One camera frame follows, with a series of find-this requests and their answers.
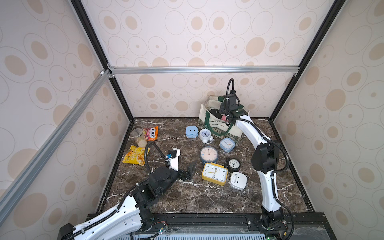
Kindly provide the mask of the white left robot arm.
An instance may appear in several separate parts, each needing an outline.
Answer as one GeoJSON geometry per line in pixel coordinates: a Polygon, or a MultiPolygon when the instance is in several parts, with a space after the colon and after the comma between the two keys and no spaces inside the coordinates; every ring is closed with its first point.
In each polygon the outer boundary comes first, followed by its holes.
{"type": "Polygon", "coordinates": [[[148,178],[132,186],[111,209],[82,224],[73,226],[68,223],[61,227],[59,240],[115,240],[152,227],[155,217],[150,208],[174,182],[191,180],[197,163],[190,163],[183,171],[178,169],[179,156],[176,149],[169,150],[165,155],[155,142],[149,142],[144,150],[145,158],[148,157],[149,148],[155,148],[166,164],[152,171],[148,161],[145,161],[148,178]]]}

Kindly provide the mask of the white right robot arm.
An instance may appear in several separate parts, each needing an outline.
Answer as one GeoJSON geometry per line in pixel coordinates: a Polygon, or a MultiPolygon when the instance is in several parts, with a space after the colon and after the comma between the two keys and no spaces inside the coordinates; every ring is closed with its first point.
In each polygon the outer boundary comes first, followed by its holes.
{"type": "Polygon", "coordinates": [[[261,224],[266,230],[273,230],[284,221],[284,210],[288,210],[278,197],[277,173],[288,169],[290,157],[279,143],[271,140],[257,127],[248,112],[241,107],[234,79],[228,82],[219,111],[226,116],[226,125],[239,128],[255,148],[251,163],[259,175],[262,188],[261,224]]]}

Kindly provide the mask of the blue square clock white face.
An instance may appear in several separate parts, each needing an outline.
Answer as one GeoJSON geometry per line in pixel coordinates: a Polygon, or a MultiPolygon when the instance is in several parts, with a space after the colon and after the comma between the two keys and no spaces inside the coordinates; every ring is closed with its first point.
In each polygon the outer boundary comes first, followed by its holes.
{"type": "Polygon", "coordinates": [[[220,141],[220,148],[226,152],[231,152],[236,146],[236,143],[230,138],[224,138],[220,141]]]}

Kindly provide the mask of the orange Fox's candy bag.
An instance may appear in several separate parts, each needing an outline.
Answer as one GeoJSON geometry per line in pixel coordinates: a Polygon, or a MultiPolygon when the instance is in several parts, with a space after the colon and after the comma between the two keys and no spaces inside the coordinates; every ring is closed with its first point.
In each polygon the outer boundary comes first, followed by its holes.
{"type": "Polygon", "coordinates": [[[158,138],[159,127],[144,128],[145,138],[147,141],[155,141],[158,138]]]}

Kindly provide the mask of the aluminium horizontal back rail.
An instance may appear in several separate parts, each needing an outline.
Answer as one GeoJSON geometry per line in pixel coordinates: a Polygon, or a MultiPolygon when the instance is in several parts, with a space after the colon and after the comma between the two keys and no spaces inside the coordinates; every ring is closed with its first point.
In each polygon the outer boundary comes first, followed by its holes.
{"type": "Polygon", "coordinates": [[[297,73],[299,66],[111,67],[113,74],[297,73]]]}

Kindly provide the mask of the aluminium left side rail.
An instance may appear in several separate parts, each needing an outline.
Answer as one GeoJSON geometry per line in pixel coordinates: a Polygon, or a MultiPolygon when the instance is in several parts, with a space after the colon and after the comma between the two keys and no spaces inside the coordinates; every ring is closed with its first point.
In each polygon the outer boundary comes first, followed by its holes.
{"type": "Polygon", "coordinates": [[[74,107],[65,116],[59,126],[52,132],[50,137],[37,151],[31,161],[26,165],[18,177],[10,185],[1,199],[1,225],[4,224],[12,210],[16,207],[30,185],[39,175],[53,153],[62,143],[68,132],[72,129],[81,114],[88,107],[91,100],[99,91],[104,82],[110,77],[112,71],[104,70],[90,85],[83,96],[77,101],[74,107]]]}

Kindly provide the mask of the yellow chips snack bag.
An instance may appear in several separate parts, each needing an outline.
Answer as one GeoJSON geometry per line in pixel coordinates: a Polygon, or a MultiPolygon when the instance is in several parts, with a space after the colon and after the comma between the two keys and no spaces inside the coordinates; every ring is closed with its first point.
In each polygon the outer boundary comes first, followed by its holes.
{"type": "Polygon", "coordinates": [[[132,145],[128,153],[124,156],[122,163],[144,166],[145,148],[140,148],[132,145]]]}

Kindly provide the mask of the small black round clock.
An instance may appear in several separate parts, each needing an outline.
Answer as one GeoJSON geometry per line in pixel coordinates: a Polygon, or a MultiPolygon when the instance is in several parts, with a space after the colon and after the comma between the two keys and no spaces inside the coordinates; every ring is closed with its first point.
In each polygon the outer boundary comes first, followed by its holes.
{"type": "Polygon", "coordinates": [[[240,170],[241,163],[235,158],[227,158],[224,167],[232,174],[240,170]]]}

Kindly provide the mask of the yellow rectangular alarm clock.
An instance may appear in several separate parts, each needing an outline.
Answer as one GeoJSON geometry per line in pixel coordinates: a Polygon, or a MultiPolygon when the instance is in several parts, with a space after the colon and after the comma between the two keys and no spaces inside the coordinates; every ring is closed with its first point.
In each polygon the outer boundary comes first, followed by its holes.
{"type": "Polygon", "coordinates": [[[215,163],[205,163],[202,171],[202,179],[220,186],[227,182],[228,169],[215,163]]]}

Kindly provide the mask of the blue round clock beige face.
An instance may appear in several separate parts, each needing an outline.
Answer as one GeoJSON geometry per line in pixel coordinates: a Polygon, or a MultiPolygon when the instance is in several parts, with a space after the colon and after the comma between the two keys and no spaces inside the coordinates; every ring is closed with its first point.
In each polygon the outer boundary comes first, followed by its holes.
{"type": "Polygon", "coordinates": [[[212,146],[203,147],[200,151],[200,159],[205,163],[217,163],[219,159],[218,150],[212,146]]]}

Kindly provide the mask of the black vertical frame post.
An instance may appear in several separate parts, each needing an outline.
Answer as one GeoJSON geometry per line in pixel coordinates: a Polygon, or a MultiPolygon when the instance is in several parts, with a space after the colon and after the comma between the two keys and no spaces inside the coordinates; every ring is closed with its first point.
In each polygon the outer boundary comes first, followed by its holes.
{"type": "MultiPolygon", "coordinates": [[[[104,70],[111,70],[110,67],[109,67],[109,61],[105,55],[105,52],[103,50],[103,47],[101,45],[101,42],[99,41],[99,38],[97,37],[96,35],[96,32],[93,28],[93,25],[88,17],[88,14],[86,13],[86,9],[82,3],[82,1],[80,0],[71,0],[70,1],[72,6],[74,7],[74,10],[76,12],[76,15],[78,16],[85,32],[86,32],[86,35],[88,37],[88,40],[90,41],[96,55],[97,55],[97,58],[99,60],[99,62],[101,63],[102,67],[104,70]]],[[[122,107],[123,107],[123,110],[125,111],[129,121],[134,121],[135,118],[127,104],[127,101],[123,95],[123,92],[122,92],[122,89],[116,79],[116,77],[110,77],[109,78],[110,80],[110,83],[118,97],[118,100],[120,101],[122,107]]]]}

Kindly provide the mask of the white square clock face-down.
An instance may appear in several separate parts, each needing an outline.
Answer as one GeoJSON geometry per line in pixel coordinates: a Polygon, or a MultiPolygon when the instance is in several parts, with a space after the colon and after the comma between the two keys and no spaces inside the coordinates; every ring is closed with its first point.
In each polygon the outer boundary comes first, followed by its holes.
{"type": "Polygon", "coordinates": [[[236,190],[244,190],[247,185],[247,176],[240,172],[233,172],[229,183],[236,190]]]}

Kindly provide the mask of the light blue square clock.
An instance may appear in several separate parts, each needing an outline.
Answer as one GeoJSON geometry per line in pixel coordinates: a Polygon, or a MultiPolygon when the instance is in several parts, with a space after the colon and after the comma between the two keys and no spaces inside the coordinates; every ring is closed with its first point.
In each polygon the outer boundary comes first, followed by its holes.
{"type": "Polygon", "coordinates": [[[196,126],[187,126],[185,134],[188,139],[195,139],[199,135],[199,130],[196,126]]]}

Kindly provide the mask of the small white round clock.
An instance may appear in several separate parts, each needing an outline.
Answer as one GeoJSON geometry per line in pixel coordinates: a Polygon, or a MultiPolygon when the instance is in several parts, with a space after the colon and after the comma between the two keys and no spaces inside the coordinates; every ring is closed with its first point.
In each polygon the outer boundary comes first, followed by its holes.
{"type": "Polygon", "coordinates": [[[211,144],[213,142],[212,133],[208,129],[201,129],[199,132],[199,138],[203,144],[211,144]]]}

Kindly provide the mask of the black-backed white twin-bell clock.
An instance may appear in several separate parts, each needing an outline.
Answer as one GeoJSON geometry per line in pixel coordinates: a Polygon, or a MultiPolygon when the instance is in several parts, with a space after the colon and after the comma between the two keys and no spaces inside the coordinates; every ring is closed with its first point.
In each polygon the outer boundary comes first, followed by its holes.
{"type": "Polygon", "coordinates": [[[222,119],[222,114],[220,113],[220,111],[218,109],[210,109],[209,112],[217,119],[222,119]]]}

